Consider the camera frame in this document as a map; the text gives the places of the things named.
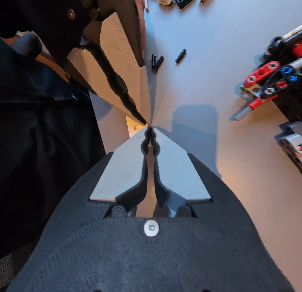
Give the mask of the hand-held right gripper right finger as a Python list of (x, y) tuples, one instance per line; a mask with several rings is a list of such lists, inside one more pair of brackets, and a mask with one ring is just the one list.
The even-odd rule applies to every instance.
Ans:
[(179, 208), (211, 199), (188, 153), (152, 128), (154, 186), (159, 207)]

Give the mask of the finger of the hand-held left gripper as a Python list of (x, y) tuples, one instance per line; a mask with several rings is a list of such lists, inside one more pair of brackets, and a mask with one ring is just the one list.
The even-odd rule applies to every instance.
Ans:
[(99, 45), (115, 73), (125, 83), (136, 110), (150, 124), (151, 104), (146, 66), (138, 65), (117, 13), (102, 24)]
[(143, 122), (135, 118), (124, 106), (120, 97), (111, 89), (107, 77), (92, 53), (84, 47), (73, 48), (67, 59), (76, 68), (92, 90), (110, 105), (118, 108), (132, 120), (143, 125)]

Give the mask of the partly built toy car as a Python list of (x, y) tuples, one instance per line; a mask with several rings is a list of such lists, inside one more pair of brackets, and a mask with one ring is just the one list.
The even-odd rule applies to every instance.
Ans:
[(259, 58), (260, 66), (240, 86), (248, 102), (231, 120), (273, 101), (288, 120), (275, 140), (302, 172), (302, 26), (275, 37)]

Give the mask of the grey desk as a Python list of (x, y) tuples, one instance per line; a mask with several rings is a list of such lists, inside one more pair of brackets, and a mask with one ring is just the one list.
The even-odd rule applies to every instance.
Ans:
[[(273, 37), (301, 25), (301, 0), (149, 0), (145, 60), (152, 125), (194, 154), (234, 192), (270, 255), (301, 291), (301, 173), (274, 137), (286, 122), (273, 102), (241, 121), (240, 85)], [(183, 60), (176, 64), (179, 53)], [(155, 54), (164, 61), (152, 69)]]

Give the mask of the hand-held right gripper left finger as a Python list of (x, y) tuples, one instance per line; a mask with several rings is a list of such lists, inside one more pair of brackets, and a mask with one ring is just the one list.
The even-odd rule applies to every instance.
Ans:
[(144, 127), (110, 155), (90, 200), (121, 205), (130, 212), (146, 196), (151, 127)]

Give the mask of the person's left forearm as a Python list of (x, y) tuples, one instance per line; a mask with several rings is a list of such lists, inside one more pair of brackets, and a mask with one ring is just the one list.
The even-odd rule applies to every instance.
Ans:
[(49, 26), (32, 0), (0, 0), (0, 36), (12, 38), (17, 32), (49, 34)]

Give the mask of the white long toy panel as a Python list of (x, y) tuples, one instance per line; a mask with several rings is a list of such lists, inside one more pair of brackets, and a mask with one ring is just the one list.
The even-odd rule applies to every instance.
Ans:
[(137, 121), (134, 121), (129, 116), (126, 115), (126, 122), (127, 122), (127, 128), (129, 132), (129, 137), (133, 137), (136, 133), (138, 133), (143, 128), (147, 127), (148, 124), (142, 125), (141, 123), (138, 123)]

